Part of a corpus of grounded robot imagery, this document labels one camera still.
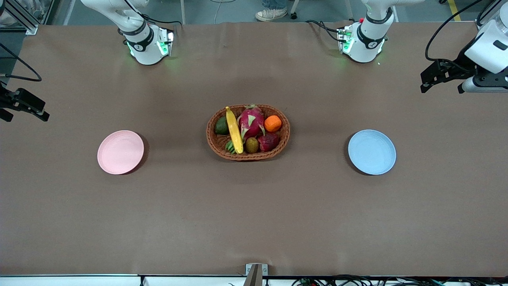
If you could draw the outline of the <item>dark red apple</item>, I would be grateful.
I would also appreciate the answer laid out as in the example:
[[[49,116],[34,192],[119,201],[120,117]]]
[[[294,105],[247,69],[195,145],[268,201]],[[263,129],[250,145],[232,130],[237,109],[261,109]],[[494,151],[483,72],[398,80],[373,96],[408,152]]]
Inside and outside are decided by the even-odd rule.
[[[267,132],[257,138],[259,149],[262,152],[270,152],[278,146],[279,136],[277,133]]]

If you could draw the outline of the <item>yellow banana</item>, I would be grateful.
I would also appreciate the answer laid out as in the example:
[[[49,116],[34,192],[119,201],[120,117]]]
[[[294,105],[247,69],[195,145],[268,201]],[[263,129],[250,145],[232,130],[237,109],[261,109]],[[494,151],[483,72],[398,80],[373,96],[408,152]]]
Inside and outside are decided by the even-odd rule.
[[[226,120],[228,124],[228,129],[230,132],[230,138],[234,147],[236,154],[242,154],[244,152],[243,148],[243,139],[240,134],[240,128],[238,122],[236,120],[236,116],[231,111],[230,107],[225,107],[226,112]]]

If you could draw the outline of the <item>blue plate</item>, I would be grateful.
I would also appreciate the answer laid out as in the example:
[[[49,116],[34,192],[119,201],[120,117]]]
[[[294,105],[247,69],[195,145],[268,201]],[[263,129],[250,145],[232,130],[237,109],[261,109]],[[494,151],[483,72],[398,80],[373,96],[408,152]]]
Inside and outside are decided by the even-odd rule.
[[[397,153],[392,140],[377,130],[356,132],[348,142],[348,157],[361,172],[378,176],[392,170]]]

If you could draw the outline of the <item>pink plate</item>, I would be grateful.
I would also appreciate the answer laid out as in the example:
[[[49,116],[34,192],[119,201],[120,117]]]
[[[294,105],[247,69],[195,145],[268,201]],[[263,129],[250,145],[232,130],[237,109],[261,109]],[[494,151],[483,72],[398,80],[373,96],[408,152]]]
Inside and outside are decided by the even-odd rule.
[[[97,151],[100,168],[109,174],[126,174],[141,162],[145,152],[140,135],[129,130],[120,130],[108,135]]]

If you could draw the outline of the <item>orange fruit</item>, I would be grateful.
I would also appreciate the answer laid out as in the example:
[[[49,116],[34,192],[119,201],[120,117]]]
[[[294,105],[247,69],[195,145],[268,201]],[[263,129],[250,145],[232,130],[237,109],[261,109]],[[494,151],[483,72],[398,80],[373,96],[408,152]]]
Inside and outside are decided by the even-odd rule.
[[[264,128],[267,132],[277,132],[282,127],[282,120],[279,116],[272,115],[264,120]]]

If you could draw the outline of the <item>white sneaker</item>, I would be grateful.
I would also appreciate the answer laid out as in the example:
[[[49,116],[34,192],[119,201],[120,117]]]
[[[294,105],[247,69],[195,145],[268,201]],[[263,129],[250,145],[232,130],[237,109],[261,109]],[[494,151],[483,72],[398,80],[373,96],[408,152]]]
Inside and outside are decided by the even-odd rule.
[[[255,18],[261,22],[271,22],[281,19],[287,15],[287,8],[284,9],[264,9],[256,12]]]

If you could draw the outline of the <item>pink dragon fruit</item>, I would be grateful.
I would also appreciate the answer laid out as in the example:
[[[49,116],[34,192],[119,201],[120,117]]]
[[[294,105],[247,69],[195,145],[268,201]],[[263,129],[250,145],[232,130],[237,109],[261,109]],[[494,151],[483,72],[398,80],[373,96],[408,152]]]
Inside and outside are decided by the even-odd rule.
[[[255,104],[245,106],[245,109],[237,119],[240,128],[240,135],[243,141],[251,137],[256,137],[261,132],[266,134],[264,127],[264,114]]]

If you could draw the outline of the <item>brown wicker basket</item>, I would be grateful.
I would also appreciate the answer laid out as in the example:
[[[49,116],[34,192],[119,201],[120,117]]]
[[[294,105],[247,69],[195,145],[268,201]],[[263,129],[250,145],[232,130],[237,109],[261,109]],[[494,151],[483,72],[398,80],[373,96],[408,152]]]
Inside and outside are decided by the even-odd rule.
[[[281,128],[279,128],[275,133],[278,136],[278,144],[269,151],[258,150],[255,153],[248,153],[244,151],[241,154],[234,153],[232,154],[229,150],[227,150],[227,143],[231,141],[230,134],[222,135],[216,133],[216,123],[222,117],[226,116],[227,110],[226,108],[222,108],[218,112],[216,112],[211,119],[209,120],[206,128],[206,139],[209,144],[211,150],[213,150],[219,157],[222,157],[227,160],[232,161],[256,161],[256,160],[265,160],[269,158],[273,158],[278,155],[287,145],[290,139],[291,133],[291,125],[285,114],[279,109],[267,105],[267,104],[258,104],[257,107],[261,110],[264,118],[268,118],[269,116],[278,116],[281,120]]]

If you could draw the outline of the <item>brown table cover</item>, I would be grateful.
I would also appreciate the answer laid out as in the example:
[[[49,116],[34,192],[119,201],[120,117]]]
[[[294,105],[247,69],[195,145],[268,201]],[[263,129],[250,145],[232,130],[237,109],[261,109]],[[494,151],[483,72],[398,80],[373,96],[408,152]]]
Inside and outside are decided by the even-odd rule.
[[[305,23],[177,29],[170,58],[138,64],[112,26],[45,26],[20,57],[42,122],[0,122],[0,275],[508,276],[508,93],[421,93],[437,23],[396,23],[375,62],[354,63]],[[232,161],[206,139],[227,106],[282,111],[275,157]],[[372,176],[348,157],[356,132],[395,145]],[[101,142],[136,132],[126,174]]]

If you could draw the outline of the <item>aluminium frame post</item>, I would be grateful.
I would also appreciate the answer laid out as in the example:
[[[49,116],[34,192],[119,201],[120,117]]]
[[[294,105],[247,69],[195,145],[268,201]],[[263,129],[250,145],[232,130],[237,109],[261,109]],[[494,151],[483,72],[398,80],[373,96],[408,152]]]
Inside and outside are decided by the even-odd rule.
[[[5,19],[4,14],[8,14],[14,23],[18,23],[26,35],[35,35],[40,22],[31,14],[31,12],[18,0],[0,0],[0,20]]]

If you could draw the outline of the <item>white table edge rail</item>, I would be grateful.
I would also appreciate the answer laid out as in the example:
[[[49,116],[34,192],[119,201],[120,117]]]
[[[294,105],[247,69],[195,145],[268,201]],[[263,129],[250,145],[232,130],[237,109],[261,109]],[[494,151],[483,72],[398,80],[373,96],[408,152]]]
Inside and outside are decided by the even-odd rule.
[[[0,286],[243,286],[245,279],[243,276],[0,276]],[[265,286],[508,286],[508,276],[269,276],[263,282]]]

